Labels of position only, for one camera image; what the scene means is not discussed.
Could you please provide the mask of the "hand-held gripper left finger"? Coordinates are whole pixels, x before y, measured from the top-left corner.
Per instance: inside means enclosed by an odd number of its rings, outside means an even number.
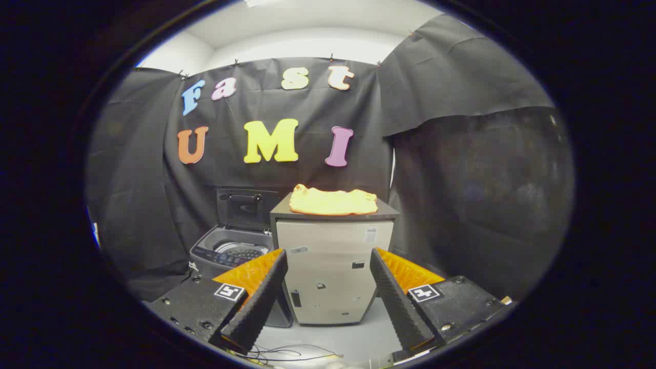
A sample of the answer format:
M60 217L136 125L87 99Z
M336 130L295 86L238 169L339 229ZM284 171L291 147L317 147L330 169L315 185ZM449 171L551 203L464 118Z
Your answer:
M195 276L148 304L157 317L221 349L248 354L267 321L288 271L274 250L213 278Z

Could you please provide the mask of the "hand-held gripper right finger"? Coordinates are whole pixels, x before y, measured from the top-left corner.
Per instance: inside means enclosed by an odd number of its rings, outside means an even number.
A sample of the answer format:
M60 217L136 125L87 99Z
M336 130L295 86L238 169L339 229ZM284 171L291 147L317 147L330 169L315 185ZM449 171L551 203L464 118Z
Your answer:
M427 351L480 329L511 304L464 276L445 278L380 248L370 271L404 351Z

